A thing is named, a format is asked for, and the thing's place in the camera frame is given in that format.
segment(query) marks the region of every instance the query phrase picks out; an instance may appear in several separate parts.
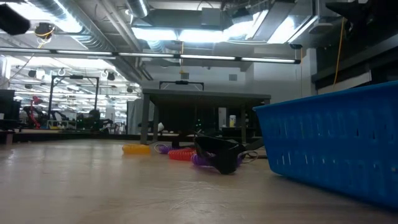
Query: black table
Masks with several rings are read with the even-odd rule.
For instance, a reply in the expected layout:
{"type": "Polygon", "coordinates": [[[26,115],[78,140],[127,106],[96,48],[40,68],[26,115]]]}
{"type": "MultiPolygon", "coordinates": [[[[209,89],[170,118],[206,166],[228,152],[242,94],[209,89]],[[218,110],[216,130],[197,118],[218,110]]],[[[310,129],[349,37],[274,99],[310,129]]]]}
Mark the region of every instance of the black table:
{"type": "Polygon", "coordinates": [[[155,104],[154,111],[154,135],[153,141],[157,141],[160,105],[197,105],[211,107],[237,107],[241,109],[241,134],[242,142],[246,142],[246,110],[258,105],[268,105],[270,95],[250,93],[218,93],[210,91],[188,90],[157,90],[145,88],[142,90],[143,107],[141,123],[141,144],[147,144],[149,102],[155,104]]]}

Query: white wall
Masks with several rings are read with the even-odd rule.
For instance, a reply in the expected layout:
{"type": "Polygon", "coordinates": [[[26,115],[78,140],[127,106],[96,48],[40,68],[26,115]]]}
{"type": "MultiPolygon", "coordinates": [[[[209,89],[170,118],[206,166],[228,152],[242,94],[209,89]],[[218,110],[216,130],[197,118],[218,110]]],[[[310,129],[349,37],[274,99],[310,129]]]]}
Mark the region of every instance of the white wall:
{"type": "MultiPolygon", "coordinates": [[[[147,66],[146,70],[152,75],[154,81],[142,82],[143,88],[159,88],[159,81],[177,81],[181,80],[180,67],[162,68],[159,66],[147,66]]],[[[217,92],[244,92],[245,73],[239,68],[221,68],[212,67],[183,67],[184,72],[189,73],[190,82],[204,82],[205,91],[217,92]],[[229,74],[237,74],[237,81],[229,81],[229,74]]],[[[170,84],[168,90],[197,90],[192,85],[177,86],[170,84]]]]}
{"type": "MultiPolygon", "coordinates": [[[[179,67],[148,66],[146,69],[155,81],[143,82],[144,88],[159,88],[160,80],[176,81],[181,77],[179,67]]],[[[190,74],[189,81],[204,82],[205,91],[268,94],[272,97],[271,103],[317,94],[315,85],[311,82],[311,75],[317,72],[315,49],[307,50],[302,65],[253,63],[246,73],[241,72],[239,68],[221,67],[212,67],[209,70],[204,67],[184,67],[183,71],[190,74]],[[229,81],[229,74],[237,74],[238,80],[229,81]]],[[[173,84],[167,89],[197,90],[191,85],[173,84]]]]}
{"type": "Polygon", "coordinates": [[[315,49],[309,49],[302,65],[254,63],[246,72],[248,93],[269,94],[271,103],[316,95],[311,75],[316,73],[315,49]]]}

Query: blue plastic crate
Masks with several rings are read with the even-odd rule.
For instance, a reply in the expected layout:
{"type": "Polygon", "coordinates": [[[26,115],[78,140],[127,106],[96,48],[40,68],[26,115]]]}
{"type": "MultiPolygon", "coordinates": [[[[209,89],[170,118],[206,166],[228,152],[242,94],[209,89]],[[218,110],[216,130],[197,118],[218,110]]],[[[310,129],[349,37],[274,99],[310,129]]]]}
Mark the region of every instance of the blue plastic crate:
{"type": "Polygon", "coordinates": [[[254,109],[272,171],[398,208],[398,82],[254,109]]]}

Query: vent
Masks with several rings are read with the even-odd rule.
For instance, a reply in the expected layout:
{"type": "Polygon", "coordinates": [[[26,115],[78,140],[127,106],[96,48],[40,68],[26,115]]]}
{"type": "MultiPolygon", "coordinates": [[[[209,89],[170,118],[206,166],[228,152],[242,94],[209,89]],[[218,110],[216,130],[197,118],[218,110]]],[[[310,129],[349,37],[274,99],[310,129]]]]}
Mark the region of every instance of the vent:
{"type": "Polygon", "coordinates": [[[238,80],[238,75],[237,74],[229,74],[229,80],[230,81],[237,81],[238,80]]]}
{"type": "Polygon", "coordinates": [[[181,79],[189,79],[189,73],[188,72],[182,72],[181,73],[181,79]]]}

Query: red coiled cable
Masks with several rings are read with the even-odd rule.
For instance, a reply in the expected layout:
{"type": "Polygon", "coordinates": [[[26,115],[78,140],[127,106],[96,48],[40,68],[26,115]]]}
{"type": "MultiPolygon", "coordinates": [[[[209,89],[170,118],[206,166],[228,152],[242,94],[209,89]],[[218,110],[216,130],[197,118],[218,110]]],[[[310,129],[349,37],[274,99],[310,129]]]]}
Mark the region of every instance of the red coiled cable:
{"type": "Polygon", "coordinates": [[[191,161],[191,157],[194,154],[196,154],[196,151],[192,148],[178,149],[169,152],[169,159],[191,161]]]}

